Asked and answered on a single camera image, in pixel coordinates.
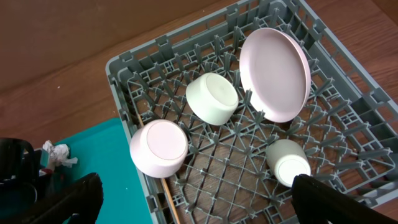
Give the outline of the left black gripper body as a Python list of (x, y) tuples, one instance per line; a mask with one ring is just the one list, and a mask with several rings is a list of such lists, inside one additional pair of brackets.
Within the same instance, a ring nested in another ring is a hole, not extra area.
[(46, 212), (39, 201), (46, 197), (52, 174), (41, 170), (41, 155), (25, 140), (1, 138), (2, 218), (39, 218)]

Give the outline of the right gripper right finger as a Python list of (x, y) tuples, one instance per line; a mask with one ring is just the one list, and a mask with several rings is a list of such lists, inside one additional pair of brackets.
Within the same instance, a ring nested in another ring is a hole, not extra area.
[(292, 205), (301, 224), (397, 224), (306, 174), (294, 177)]

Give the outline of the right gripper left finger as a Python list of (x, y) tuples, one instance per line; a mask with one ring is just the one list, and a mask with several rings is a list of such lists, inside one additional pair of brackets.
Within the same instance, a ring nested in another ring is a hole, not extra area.
[(95, 223), (103, 201), (103, 183), (93, 172), (1, 223)]

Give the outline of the white paper wad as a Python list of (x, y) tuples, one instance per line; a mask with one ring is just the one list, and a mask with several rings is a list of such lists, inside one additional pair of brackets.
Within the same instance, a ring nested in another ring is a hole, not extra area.
[(54, 146), (50, 140), (47, 140), (42, 146), (42, 155), (44, 157), (43, 166), (50, 170), (55, 170), (58, 166), (71, 168), (78, 163), (78, 158), (70, 158), (70, 148), (66, 144)]

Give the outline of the white paper cup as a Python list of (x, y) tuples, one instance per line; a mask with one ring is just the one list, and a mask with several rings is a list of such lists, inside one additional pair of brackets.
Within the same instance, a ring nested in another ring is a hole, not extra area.
[(296, 176), (311, 175), (311, 167), (303, 148), (289, 139), (280, 139), (268, 146), (266, 161), (276, 179), (289, 188)]

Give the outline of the small pink-white bowl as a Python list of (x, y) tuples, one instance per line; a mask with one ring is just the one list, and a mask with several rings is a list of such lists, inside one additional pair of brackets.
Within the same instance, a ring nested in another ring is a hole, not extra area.
[(166, 178), (181, 168), (188, 152), (188, 139), (177, 124), (157, 119), (134, 133), (129, 150), (134, 165), (142, 173)]

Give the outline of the large white plate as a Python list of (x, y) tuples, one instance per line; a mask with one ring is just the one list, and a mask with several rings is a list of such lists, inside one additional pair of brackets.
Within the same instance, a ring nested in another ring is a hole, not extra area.
[(311, 74), (307, 58), (289, 35), (272, 28), (249, 34), (239, 56), (244, 90), (250, 103), (265, 119), (284, 123), (294, 119), (310, 94)]

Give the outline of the white bowl with rice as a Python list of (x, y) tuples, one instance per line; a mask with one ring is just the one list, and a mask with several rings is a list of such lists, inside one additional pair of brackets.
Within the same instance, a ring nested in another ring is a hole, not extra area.
[(217, 73), (205, 73), (186, 88), (187, 103), (204, 122), (221, 126), (228, 122), (238, 107), (234, 86)]

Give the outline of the red snack wrapper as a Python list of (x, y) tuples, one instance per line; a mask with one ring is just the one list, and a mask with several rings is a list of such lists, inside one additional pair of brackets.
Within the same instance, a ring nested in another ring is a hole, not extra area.
[(45, 176), (45, 175), (52, 175), (53, 174), (53, 170), (48, 169), (48, 168), (43, 168), (39, 170), (39, 176)]

